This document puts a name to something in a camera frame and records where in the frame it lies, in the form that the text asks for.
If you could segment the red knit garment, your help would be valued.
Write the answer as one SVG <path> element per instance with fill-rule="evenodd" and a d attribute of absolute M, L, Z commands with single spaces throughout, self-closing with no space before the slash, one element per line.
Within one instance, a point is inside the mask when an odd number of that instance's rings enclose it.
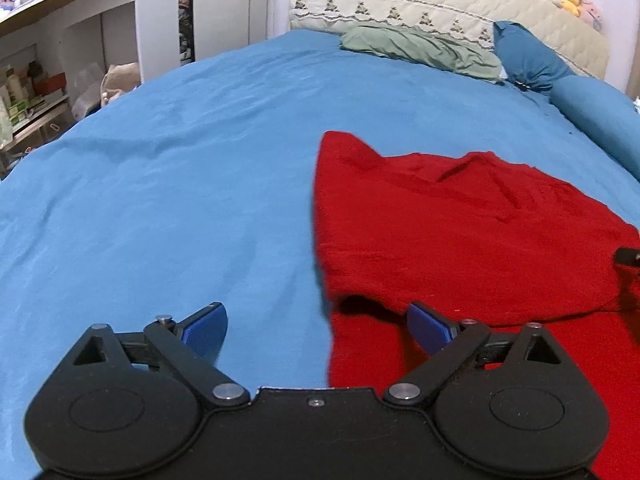
<path fill-rule="evenodd" d="M 314 177 L 314 246 L 330 304 L 329 383 L 385 390 L 425 361 L 413 301 L 514 332 L 548 328 L 600 394 L 594 470 L 639 474 L 639 232 L 573 185 L 492 153 L 385 157 L 330 131 Z"/>

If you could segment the blue rolled duvet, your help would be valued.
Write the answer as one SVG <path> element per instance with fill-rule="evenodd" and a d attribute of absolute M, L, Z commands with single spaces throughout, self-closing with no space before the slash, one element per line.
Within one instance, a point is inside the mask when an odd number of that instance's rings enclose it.
<path fill-rule="evenodd" d="M 550 102 L 639 179 L 639 113 L 628 96 L 603 80 L 574 75 L 553 85 Z"/>

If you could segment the dark blue pillow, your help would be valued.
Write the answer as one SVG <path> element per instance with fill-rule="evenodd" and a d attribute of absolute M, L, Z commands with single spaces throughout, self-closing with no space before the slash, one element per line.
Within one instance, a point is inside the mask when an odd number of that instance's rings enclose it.
<path fill-rule="evenodd" d="M 557 81 L 575 75 L 559 55 L 521 24 L 498 21 L 492 30 L 495 55 L 512 84 L 548 94 Z"/>

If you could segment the blue bed sheet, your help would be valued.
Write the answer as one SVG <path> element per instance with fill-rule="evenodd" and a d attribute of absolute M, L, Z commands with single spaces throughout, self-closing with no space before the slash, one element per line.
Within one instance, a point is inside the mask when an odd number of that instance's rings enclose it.
<path fill-rule="evenodd" d="M 547 98 L 294 30 L 144 84 L 1 185 L 1 474 L 39 471 L 30 400 L 93 323 L 136 332 L 224 304 L 220 368 L 323 387 L 331 335 L 311 193 L 325 132 L 384 155 L 491 151 L 639 220 L 638 181 Z"/>

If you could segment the green pillow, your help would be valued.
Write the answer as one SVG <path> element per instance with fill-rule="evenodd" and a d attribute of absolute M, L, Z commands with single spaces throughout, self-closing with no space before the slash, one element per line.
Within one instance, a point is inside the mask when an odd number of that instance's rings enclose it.
<path fill-rule="evenodd" d="M 341 48 L 422 64 L 496 84 L 506 80 L 498 56 L 472 42 L 417 29 L 359 25 L 341 34 Z"/>

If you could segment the beige quilted headboard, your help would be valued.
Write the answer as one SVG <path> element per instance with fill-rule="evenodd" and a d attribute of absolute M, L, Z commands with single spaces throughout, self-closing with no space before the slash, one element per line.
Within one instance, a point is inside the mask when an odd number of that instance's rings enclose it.
<path fill-rule="evenodd" d="M 294 28 L 341 34 L 371 23 L 439 32 L 489 49 L 498 21 L 521 24 L 572 70 L 604 78 L 608 42 L 548 0 L 291 0 Z"/>

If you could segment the beige bag on floor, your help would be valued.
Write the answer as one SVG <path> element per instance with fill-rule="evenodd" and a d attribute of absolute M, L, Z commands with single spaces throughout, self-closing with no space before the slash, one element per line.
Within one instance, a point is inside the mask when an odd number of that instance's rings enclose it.
<path fill-rule="evenodd" d="M 131 92 L 142 84 L 137 62 L 111 65 L 100 84 L 101 106 L 106 107 L 120 96 Z"/>

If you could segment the white desk shelf unit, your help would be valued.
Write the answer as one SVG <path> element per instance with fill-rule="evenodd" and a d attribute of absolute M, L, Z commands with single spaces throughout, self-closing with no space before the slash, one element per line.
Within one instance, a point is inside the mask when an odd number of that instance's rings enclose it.
<path fill-rule="evenodd" d="M 178 68 L 178 0 L 34 0 L 1 23 L 1 65 L 25 52 L 48 75 L 63 74 L 66 86 L 16 126 L 1 148 L 2 174 L 73 125 L 72 106 L 81 95 L 74 84 L 92 66 L 105 72 L 136 62 L 143 82 Z"/>

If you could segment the white wardrobe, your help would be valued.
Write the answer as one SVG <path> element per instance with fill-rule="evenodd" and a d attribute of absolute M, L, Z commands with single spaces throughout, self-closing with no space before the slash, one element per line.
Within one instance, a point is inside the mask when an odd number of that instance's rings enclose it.
<path fill-rule="evenodd" d="M 179 0 L 181 62 L 285 34 L 289 7 L 290 0 Z"/>

